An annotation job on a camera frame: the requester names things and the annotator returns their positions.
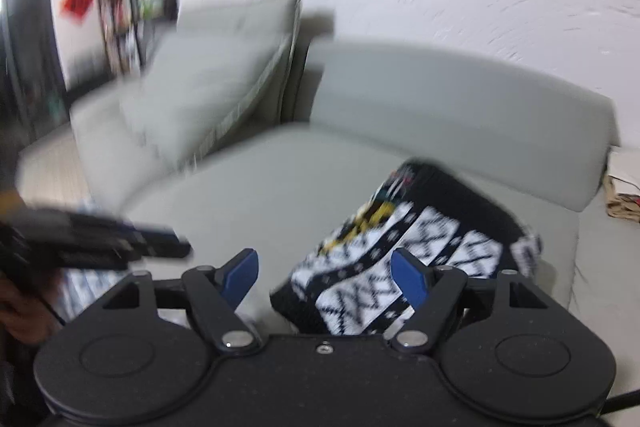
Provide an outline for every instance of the doorway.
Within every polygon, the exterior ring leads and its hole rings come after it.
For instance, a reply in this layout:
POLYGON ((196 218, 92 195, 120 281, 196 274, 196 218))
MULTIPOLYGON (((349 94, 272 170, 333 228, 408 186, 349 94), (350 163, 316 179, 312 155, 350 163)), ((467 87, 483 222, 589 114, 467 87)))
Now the doorway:
POLYGON ((6 185, 18 152, 68 121, 50 0, 0 0, 0 82, 0 184, 6 185))

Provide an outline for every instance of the sofa seat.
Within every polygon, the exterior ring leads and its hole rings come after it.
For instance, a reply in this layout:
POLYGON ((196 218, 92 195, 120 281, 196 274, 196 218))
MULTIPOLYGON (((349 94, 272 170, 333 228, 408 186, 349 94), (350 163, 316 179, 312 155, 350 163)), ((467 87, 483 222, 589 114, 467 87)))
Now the sofa seat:
POLYGON ((74 104, 71 127, 92 198, 117 213, 133 194, 162 179, 171 167, 154 151, 135 142, 120 112, 120 96, 139 79, 112 82, 74 104))
MULTIPOLYGON (((199 264, 221 266, 242 248, 255 248, 260 275, 238 311, 260 331, 288 331, 271 310, 269 291, 409 157, 319 126, 286 124, 216 153, 187 179, 154 184, 124 214, 138 224, 172 227, 193 245, 188 266, 145 261, 156 279, 179 277, 199 264)), ((540 284, 567 306, 578 214, 494 182, 462 178, 541 234, 540 284)))

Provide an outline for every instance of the wooden floor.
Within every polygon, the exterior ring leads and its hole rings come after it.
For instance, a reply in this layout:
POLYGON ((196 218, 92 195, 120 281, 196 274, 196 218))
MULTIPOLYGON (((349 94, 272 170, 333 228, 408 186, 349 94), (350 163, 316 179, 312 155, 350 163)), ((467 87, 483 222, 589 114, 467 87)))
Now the wooden floor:
POLYGON ((24 202, 15 189, 0 191, 0 217, 11 214, 16 208, 23 206, 24 202))
POLYGON ((29 205, 77 208, 88 201, 89 189, 69 127, 20 153, 16 186, 29 205))

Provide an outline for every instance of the patterned fabric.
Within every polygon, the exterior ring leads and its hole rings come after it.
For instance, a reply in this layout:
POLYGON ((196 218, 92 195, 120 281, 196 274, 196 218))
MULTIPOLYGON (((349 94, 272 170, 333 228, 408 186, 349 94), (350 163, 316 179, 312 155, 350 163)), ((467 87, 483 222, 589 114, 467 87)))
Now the patterned fabric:
POLYGON ((63 273, 60 298, 54 308, 66 322, 69 322, 126 274, 127 272, 108 270, 66 269, 63 273))
POLYGON ((412 160, 293 269, 271 304, 301 333, 391 336, 413 314, 391 277, 399 247, 481 278, 503 269, 532 277, 540 257, 539 239, 505 210, 412 160))

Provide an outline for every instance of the human hand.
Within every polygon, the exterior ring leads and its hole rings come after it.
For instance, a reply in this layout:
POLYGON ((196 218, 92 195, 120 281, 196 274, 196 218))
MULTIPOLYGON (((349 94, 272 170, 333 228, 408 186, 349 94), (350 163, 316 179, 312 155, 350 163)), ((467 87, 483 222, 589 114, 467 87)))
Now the human hand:
MULTIPOLYGON (((47 278, 40 294, 49 303, 58 297, 62 277, 59 271, 47 278)), ((7 278, 0 278, 0 324, 17 341, 37 345, 56 330, 57 322, 34 296, 25 295, 7 278)))

